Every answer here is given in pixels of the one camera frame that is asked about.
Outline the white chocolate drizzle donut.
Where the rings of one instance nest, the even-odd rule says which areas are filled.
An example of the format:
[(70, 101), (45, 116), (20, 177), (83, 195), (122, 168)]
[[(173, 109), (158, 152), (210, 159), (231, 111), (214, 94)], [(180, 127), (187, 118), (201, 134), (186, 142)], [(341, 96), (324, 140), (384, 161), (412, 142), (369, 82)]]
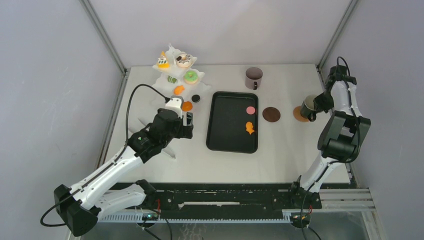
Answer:
[(176, 65), (180, 68), (188, 68), (193, 63), (193, 56), (187, 53), (181, 53), (175, 58)]

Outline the dark purple mug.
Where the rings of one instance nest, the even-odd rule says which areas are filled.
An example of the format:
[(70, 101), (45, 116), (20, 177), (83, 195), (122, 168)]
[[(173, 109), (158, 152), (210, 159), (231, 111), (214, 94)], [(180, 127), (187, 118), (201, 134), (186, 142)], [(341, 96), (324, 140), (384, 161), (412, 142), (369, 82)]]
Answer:
[(257, 90), (262, 81), (263, 71), (258, 67), (250, 67), (245, 71), (244, 84), (248, 89)]

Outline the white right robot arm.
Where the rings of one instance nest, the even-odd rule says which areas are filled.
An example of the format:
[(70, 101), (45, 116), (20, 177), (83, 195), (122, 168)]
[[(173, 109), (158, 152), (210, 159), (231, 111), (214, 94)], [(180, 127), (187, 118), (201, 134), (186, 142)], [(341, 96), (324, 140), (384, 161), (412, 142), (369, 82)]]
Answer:
[(299, 106), (299, 115), (314, 122), (319, 113), (332, 112), (322, 130), (317, 149), (319, 154), (305, 174), (292, 183), (289, 203), (302, 208), (318, 195), (324, 180), (337, 167), (356, 160), (363, 141), (371, 127), (356, 100), (357, 80), (349, 67), (337, 64), (331, 67), (324, 91), (307, 96)]

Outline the black sandwich cookie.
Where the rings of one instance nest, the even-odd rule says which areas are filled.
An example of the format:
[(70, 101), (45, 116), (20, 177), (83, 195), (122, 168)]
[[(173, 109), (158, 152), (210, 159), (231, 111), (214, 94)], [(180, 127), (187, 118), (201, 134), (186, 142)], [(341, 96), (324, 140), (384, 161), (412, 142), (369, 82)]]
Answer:
[(200, 95), (198, 95), (198, 94), (194, 94), (194, 95), (191, 97), (191, 101), (192, 101), (193, 103), (198, 103), (200, 100), (201, 100), (201, 96), (200, 96)]

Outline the orange round pastry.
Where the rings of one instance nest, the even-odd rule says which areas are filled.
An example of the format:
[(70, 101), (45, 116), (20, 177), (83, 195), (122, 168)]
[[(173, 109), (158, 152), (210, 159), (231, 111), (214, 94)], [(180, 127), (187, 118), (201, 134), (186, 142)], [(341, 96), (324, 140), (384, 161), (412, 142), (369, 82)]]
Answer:
[(182, 104), (181, 109), (184, 112), (188, 112), (188, 111), (190, 111), (190, 110), (193, 109), (193, 104), (190, 101), (184, 101), (183, 104)]

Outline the yellow cake slice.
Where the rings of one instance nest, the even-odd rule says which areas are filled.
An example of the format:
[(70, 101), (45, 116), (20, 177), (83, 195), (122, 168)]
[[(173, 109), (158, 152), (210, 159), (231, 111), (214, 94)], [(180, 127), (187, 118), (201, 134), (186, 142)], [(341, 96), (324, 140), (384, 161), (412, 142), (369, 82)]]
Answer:
[(159, 56), (157, 60), (156, 66), (159, 69), (168, 69), (170, 67), (170, 63), (164, 51), (161, 52), (161, 55)]

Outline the green layered cake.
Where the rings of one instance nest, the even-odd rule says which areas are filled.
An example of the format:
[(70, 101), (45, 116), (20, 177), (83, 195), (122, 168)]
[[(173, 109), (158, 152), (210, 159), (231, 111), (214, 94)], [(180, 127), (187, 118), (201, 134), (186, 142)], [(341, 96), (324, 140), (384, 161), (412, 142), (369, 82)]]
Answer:
[(168, 81), (169, 83), (172, 83), (172, 84), (176, 84), (176, 83), (178, 83), (178, 79), (177, 79), (177, 78), (175, 78), (175, 77), (172, 77), (172, 76), (170, 76), (170, 75), (168, 75), (168, 76), (167, 76), (167, 81)]

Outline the green frosted donut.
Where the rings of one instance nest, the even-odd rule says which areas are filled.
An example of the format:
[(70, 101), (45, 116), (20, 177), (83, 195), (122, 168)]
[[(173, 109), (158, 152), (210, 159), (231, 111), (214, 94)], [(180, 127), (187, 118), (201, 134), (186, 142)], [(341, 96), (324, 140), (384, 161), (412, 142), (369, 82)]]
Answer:
[(183, 80), (184, 80), (184, 82), (185, 82), (186, 84), (193, 85), (193, 84), (195, 84), (195, 83), (197, 83), (197, 82), (198, 82), (198, 80), (199, 80), (199, 75), (198, 75), (198, 73), (197, 73), (195, 70), (188, 70), (188, 71), (185, 73), (185, 75), (184, 75), (184, 77), (183, 77)]

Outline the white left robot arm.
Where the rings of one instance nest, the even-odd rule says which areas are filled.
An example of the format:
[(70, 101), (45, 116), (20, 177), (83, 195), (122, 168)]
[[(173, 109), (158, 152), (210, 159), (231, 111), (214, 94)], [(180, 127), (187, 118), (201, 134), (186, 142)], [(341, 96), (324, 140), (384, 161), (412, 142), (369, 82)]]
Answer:
[(107, 191), (130, 170), (145, 164), (173, 139), (193, 137), (193, 114), (160, 108), (153, 121), (127, 139), (118, 154), (88, 177), (54, 191), (55, 210), (75, 237), (88, 233), (101, 218), (132, 206), (153, 207), (157, 196), (144, 179), (111, 194)]

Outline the grey mug white inside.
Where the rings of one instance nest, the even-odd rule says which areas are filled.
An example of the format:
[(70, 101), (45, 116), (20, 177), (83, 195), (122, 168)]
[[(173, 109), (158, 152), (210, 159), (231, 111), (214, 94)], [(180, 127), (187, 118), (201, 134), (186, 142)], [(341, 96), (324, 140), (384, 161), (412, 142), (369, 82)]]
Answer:
[(317, 95), (315, 94), (308, 95), (300, 106), (300, 116), (310, 122), (314, 122), (317, 119), (317, 108), (314, 102), (316, 97)]

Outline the brown round coaster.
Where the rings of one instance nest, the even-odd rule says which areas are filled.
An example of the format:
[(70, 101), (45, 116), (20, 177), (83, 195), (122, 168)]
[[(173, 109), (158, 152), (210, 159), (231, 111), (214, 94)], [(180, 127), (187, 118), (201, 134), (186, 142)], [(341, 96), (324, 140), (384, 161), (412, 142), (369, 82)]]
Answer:
[(280, 120), (281, 113), (277, 108), (270, 106), (262, 111), (262, 116), (266, 121), (275, 123)]

